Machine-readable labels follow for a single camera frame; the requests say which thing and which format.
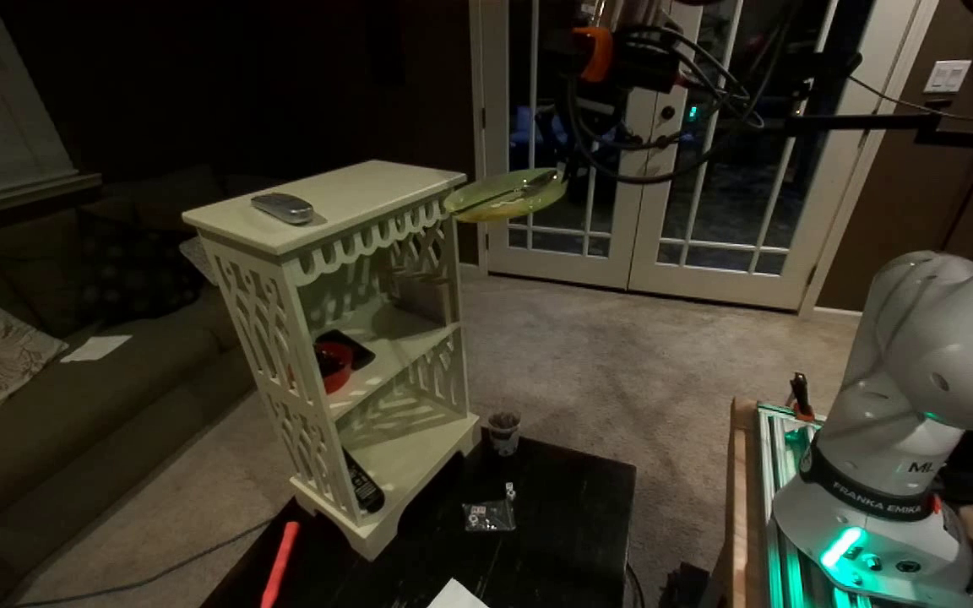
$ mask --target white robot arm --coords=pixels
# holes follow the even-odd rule
[[[934,493],[962,429],[973,429],[973,263],[898,256],[872,279],[830,415],[773,501],[776,528],[838,587],[973,604],[962,523]]]

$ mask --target french door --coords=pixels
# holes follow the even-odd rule
[[[481,31],[481,92],[506,84],[506,93],[476,93],[493,137],[481,149],[481,173],[556,166],[568,145],[558,117],[558,92],[542,64],[547,35],[578,20],[576,0],[512,0],[481,11],[493,13]],[[649,20],[669,13],[691,41],[700,41],[719,64],[746,70],[764,36],[776,31],[786,0],[686,2],[598,2]],[[859,46],[859,81],[888,84],[897,50],[917,13],[914,0],[806,0],[791,27],[780,70],[771,75],[756,111],[783,116],[869,116],[879,99],[836,84],[791,101],[791,70],[800,56]],[[605,121],[594,101],[583,103],[587,121]],[[482,263],[502,274],[551,278],[571,285],[628,287],[702,301],[732,301],[799,310],[815,274],[826,236],[845,198],[851,166],[863,153],[859,130],[783,136],[762,129],[736,136],[713,101],[691,88],[652,93],[634,88],[624,103],[624,129],[655,137],[684,130],[678,145],[655,153],[601,156],[622,174],[669,173],[694,166],[694,156],[718,149],[713,162],[660,187],[624,187],[583,167],[568,198],[526,218],[482,233]]]

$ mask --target green light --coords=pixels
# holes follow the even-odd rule
[[[838,540],[820,553],[820,563],[836,572],[836,563],[859,544],[863,528],[848,528]]]

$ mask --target couch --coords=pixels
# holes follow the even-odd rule
[[[182,231],[181,211],[205,198],[113,195],[80,209]],[[85,323],[80,226],[79,207],[0,218],[3,310],[67,343],[133,333],[102,360],[52,360],[0,406],[0,601],[250,393],[213,287],[160,317]]]

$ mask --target wall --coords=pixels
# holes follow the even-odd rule
[[[369,156],[474,167],[454,0],[0,0],[79,166],[304,174]]]
[[[961,0],[940,2],[901,99],[922,99],[935,56],[973,56],[973,13]],[[973,66],[954,111],[973,116]],[[906,250],[973,256],[973,149],[888,130],[819,304],[863,306],[872,274]]]

